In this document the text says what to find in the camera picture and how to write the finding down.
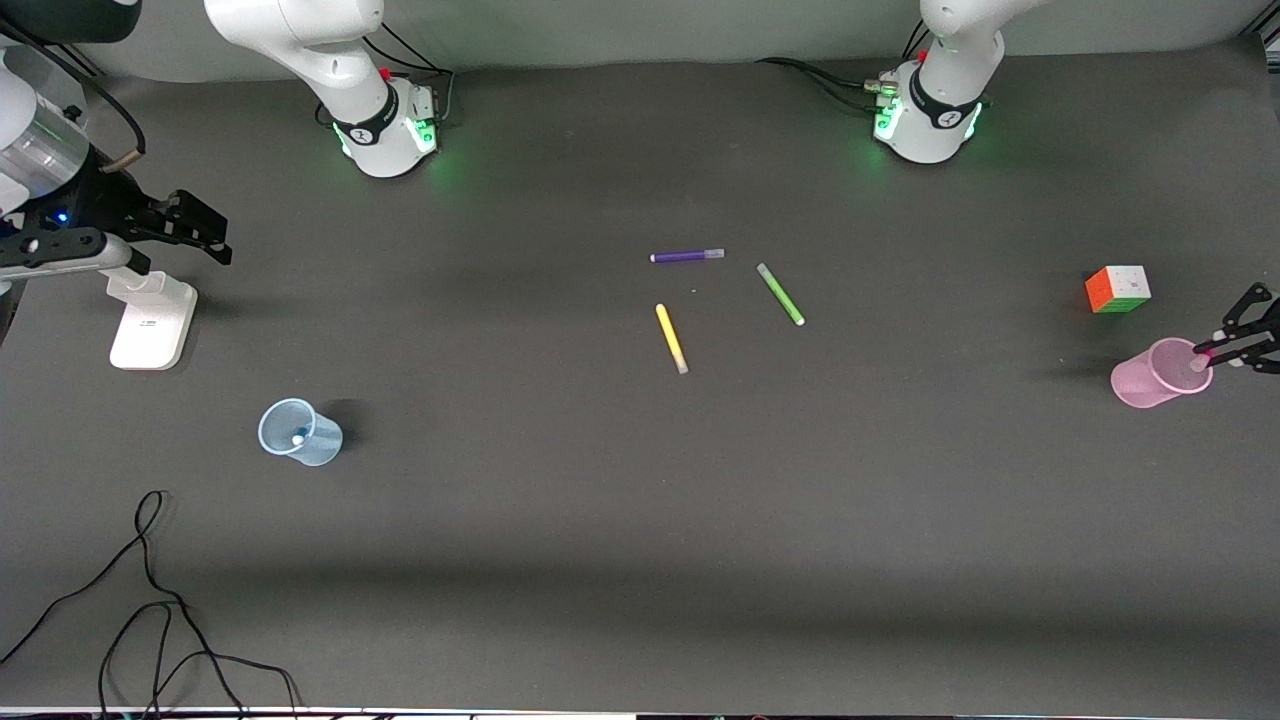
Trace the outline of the pink mesh cup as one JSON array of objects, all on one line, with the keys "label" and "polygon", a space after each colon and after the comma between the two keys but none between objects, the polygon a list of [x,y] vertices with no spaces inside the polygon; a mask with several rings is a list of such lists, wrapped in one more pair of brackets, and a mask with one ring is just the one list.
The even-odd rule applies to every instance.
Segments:
[{"label": "pink mesh cup", "polygon": [[1194,346],[1178,337],[1156,341],[1112,369],[1112,392],[1132,407],[1149,409],[1204,391],[1213,379],[1213,369],[1201,374],[1190,372]]}]

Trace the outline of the rubik's cube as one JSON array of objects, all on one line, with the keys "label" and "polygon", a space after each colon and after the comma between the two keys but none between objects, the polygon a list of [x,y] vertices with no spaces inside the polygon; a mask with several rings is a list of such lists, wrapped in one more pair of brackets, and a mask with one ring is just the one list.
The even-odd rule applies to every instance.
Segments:
[{"label": "rubik's cube", "polygon": [[1102,266],[1085,281],[1084,288],[1093,314],[1130,313],[1153,297],[1142,265]]}]

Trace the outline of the white stand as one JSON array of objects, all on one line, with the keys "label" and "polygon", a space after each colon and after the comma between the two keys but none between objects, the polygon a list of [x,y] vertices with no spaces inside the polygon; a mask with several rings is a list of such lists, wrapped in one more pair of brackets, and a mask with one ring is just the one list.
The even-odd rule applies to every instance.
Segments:
[{"label": "white stand", "polygon": [[177,365],[198,302],[197,290],[164,272],[143,275],[123,266],[101,273],[108,278],[108,295],[125,305],[110,364],[148,372]]}]

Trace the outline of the translucent blue cup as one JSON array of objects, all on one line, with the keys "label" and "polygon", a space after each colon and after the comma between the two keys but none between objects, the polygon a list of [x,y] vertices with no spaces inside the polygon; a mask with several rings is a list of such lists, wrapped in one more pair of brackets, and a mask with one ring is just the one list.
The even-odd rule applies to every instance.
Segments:
[{"label": "translucent blue cup", "polygon": [[[308,438],[301,447],[293,447],[291,436],[298,427],[308,429]],[[283,398],[271,405],[259,420],[257,438],[266,452],[308,468],[330,462],[343,445],[342,429],[302,398]]]}]

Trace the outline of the yellow marker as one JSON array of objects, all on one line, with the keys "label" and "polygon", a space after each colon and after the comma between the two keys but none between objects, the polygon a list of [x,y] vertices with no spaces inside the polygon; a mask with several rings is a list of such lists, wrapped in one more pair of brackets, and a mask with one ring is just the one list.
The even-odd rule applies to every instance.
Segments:
[{"label": "yellow marker", "polygon": [[675,324],[669,315],[669,310],[664,304],[657,304],[655,318],[660,325],[662,334],[664,337],[669,355],[675,363],[677,373],[680,375],[686,375],[690,372],[687,359],[684,352],[684,347],[678,340],[678,334],[675,329]]}]

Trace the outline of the green marker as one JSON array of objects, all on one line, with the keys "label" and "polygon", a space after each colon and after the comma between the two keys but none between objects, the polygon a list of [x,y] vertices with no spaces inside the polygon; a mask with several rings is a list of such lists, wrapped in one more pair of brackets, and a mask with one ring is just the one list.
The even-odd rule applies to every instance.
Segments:
[{"label": "green marker", "polygon": [[759,263],[756,265],[756,273],[763,279],[769,291],[773,293],[774,299],[783,309],[783,311],[787,314],[791,323],[794,323],[796,327],[805,325],[806,318],[803,315],[799,306],[790,297],[788,292],[781,284],[781,282],[774,275],[772,269],[769,269],[768,265],[765,265],[764,263]]}]

